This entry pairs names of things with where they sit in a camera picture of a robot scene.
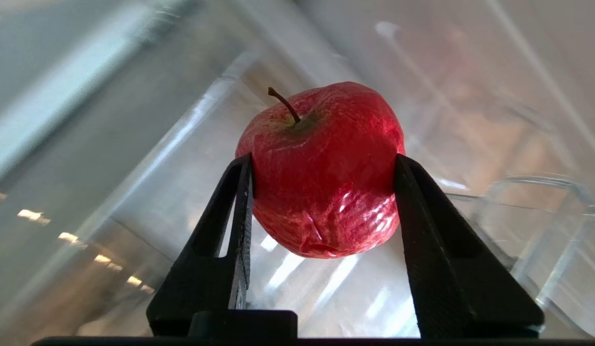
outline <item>apple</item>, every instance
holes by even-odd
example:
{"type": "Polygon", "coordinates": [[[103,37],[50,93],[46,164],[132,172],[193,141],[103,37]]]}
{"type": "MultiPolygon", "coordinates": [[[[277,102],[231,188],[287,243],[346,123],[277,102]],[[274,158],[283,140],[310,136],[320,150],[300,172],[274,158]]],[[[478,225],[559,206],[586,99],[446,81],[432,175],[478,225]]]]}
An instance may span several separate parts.
{"type": "Polygon", "coordinates": [[[387,241],[399,224],[398,119],[383,97],[353,82],[280,100],[246,127],[236,157],[251,153],[253,214],[280,245],[305,258],[340,258],[387,241]]]}

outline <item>apple skin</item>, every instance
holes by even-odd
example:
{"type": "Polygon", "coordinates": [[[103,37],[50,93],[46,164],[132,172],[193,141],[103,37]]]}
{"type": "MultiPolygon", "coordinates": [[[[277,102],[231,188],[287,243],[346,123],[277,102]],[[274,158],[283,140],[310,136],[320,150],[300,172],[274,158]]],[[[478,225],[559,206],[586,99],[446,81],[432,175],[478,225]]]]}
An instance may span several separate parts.
{"type": "Polygon", "coordinates": [[[247,126],[236,157],[252,153],[254,216],[305,258],[340,258],[387,241],[399,224],[396,154],[405,154],[392,108],[353,82],[287,98],[247,126]]]}

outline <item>red apple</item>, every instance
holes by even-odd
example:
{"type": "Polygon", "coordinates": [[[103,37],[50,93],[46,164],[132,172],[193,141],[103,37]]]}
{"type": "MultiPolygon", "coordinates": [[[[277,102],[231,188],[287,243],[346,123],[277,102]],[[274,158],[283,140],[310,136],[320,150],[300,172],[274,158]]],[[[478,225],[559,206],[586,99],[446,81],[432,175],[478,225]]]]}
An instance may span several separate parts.
{"type": "Polygon", "coordinates": [[[387,241],[399,223],[394,162],[405,153],[392,108],[353,82],[287,100],[269,94],[281,102],[250,122],[236,149],[236,157],[253,155],[253,212],[263,228],[305,258],[339,258],[387,241]]]}

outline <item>apple stem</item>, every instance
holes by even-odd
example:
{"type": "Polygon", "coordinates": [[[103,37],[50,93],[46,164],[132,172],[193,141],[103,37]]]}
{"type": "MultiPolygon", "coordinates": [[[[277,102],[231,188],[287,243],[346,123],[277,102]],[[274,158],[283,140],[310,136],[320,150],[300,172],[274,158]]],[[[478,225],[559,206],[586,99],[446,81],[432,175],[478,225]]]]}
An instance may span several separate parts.
{"type": "Polygon", "coordinates": [[[291,105],[289,105],[289,102],[284,97],[280,96],[280,94],[278,94],[278,92],[276,92],[276,90],[274,90],[273,87],[267,88],[267,94],[269,96],[276,97],[282,104],[285,105],[285,107],[289,109],[289,112],[291,113],[291,115],[293,115],[293,120],[296,121],[296,124],[301,121],[296,111],[293,109],[293,107],[291,107],[291,105]]]}

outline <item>blurred background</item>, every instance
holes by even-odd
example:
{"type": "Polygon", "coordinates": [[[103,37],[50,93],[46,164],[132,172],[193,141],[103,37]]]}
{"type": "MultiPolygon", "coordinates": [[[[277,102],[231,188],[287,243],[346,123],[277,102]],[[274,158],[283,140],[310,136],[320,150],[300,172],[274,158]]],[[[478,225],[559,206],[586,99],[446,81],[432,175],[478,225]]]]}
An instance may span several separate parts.
{"type": "MultiPolygon", "coordinates": [[[[546,311],[595,337],[595,0],[0,0],[0,344],[144,315],[245,126],[339,81],[546,311]]],[[[256,221],[249,306],[301,337],[419,337],[400,232],[302,259],[256,221]]]]}

